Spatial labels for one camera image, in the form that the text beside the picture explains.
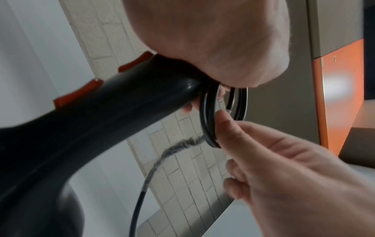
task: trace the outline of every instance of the human hand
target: human hand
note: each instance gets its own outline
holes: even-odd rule
[[[148,47],[231,87],[255,87],[289,64],[285,0],[123,0]]]
[[[375,190],[329,150],[216,113],[232,157],[224,189],[251,208],[264,236],[375,236]]]

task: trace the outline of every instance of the black cord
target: black cord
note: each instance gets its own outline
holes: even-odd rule
[[[199,107],[200,123],[201,123],[202,130],[203,130],[203,138],[211,147],[216,147],[216,148],[220,148],[219,143],[216,141],[215,120],[214,120],[215,119],[215,105],[216,105],[216,101],[218,100],[219,90],[220,90],[219,82],[216,82],[214,80],[209,81],[205,85],[202,91],[201,99],[200,99],[200,107]],[[233,109],[234,96],[235,96],[235,89],[232,88],[229,93],[229,100],[228,100],[228,105],[227,105],[228,111],[231,111]],[[246,110],[247,110],[247,98],[248,98],[248,89],[247,88],[239,89],[237,108],[236,108],[236,112],[234,115],[235,120],[245,119]],[[194,141],[193,139],[191,141],[192,141],[192,145],[196,146],[204,142],[204,140],[202,138],[199,138],[196,141]],[[145,182],[150,182],[153,174],[154,173],[150,171]],[[137,221],[138,221],[139,214],[141,212],[141,207],[143,204],[143,200],[145,199],[147,189],[148,189],[148,186],[146,185],[145,191],[142,188],[142,191],[139,194],[138,201],[133,212],[132,221],[130,223],[129,237],[135,237],[136,235]]]

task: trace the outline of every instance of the white brick wall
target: white brick wall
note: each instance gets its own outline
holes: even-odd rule
[[[120,65],[148,48],[136,37],[121,0],[59,0],[98,78],[107,79]],[[216,109],[223,108],[220,101]],[[144,175],[165,148],[202,133],[199,113],[181,111],[132,136],[128,143]],[[230,204],[223,190],[227,157],[207,144],[170,157],[152,180],[161,209],[138,228],[142,237],[201,237]]]

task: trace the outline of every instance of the glossy orange surface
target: glossy orange surface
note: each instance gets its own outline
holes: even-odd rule
[[[339,155],[364,100],[363,39],[314,59],[320,142]]]

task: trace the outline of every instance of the gray fabric wrapping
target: gray fabric wrapping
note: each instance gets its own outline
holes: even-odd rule
[[[155,175],[155,173],[158,171],[160,166],[163,165],[164,161],[168,157],[170,157],[172,155],[175,155],[175,154],[179,153],[180,151],[183,151],[183,150],[188,149],[190,147],[198,146],[198,145],[200,145],[204,142],[205,142],[205,140],[204,140],[203,136],[197,137],[197,138],[191,137],[189,139],[182,140],[182,141],[176,143],[175,145],[165,149],[163,154],[155,162],[154,166],[152,167],[152,169],[148,173],[148,175],[145,179],[145,182],[143,183],[141,192],[147,192],[148,188],[150,187],[152,177]]]

